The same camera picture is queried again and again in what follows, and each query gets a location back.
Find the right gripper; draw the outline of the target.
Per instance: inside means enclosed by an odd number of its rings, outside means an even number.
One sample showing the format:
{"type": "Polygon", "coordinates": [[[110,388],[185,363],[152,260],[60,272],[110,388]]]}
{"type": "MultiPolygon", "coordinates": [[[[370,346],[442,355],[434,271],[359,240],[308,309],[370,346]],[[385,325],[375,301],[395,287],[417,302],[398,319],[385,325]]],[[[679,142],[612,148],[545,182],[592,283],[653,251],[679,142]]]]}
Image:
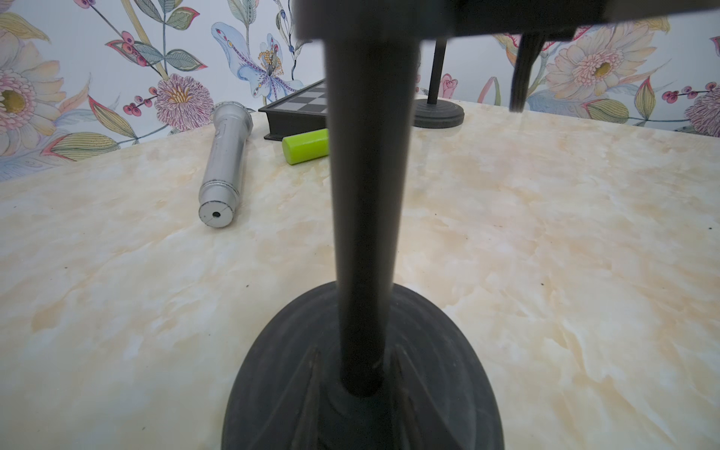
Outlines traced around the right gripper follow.
{"type": "Polygon", "coordinates": [[[516,0],[461,1],[452,27],[455,37],[555,32],[718,9],[714,0],[516,0]]]}

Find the black round stand base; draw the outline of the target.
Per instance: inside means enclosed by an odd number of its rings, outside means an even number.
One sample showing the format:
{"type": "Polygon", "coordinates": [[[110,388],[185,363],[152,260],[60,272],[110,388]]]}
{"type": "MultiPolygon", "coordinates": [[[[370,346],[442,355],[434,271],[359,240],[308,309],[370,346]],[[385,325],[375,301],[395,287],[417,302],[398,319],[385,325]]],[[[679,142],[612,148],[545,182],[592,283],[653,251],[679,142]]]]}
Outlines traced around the black round stand base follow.
{"type": "Polygon", "coordinates": [[[414,126],[420,129],[452,129],[462,125],[464,118],[463,108],[450,101],[417,99],[414,103],[414,126]]]}

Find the black stand pole with clip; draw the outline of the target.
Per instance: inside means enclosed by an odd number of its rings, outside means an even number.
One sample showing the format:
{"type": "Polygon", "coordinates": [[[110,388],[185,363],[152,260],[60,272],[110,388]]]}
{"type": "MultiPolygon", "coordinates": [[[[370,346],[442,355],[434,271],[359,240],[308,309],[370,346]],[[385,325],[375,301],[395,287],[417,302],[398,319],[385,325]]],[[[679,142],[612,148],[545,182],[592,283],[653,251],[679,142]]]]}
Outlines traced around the black stand pole with clip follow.
{"type": "Polygon", "coordinates": [[[446,45],[446,39],[438,39],[435,44],[429,82],[429,95],[427,95],[428,105],[436,105],[438,102],[443,76],[444,57],[446,56],[446,45]]]}

